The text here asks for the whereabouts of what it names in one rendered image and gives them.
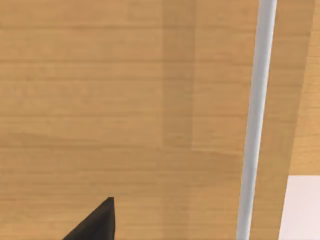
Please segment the wooden door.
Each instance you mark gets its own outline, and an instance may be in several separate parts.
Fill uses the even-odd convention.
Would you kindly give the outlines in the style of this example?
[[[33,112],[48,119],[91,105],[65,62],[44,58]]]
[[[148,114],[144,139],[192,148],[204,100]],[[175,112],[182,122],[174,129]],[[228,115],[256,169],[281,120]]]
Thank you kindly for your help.
[[[257,23],[275,6],[250,240],[278,240],[319,0],[0,0],[0,240],[236,240]]]

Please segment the wooden cupboard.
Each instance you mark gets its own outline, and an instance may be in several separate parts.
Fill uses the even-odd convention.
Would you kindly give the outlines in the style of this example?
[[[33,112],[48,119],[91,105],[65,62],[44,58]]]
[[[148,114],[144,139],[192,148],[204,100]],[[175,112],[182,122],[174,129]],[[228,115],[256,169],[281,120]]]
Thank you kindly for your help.
[[[320,0],[315,0],[289,174],[320,176]]]

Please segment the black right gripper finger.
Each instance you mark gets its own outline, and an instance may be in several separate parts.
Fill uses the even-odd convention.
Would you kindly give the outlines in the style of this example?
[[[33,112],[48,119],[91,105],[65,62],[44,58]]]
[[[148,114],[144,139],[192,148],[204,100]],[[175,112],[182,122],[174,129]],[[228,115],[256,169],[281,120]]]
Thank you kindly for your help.
[[[115,240],[115,199],[108,197],[62,240]]]

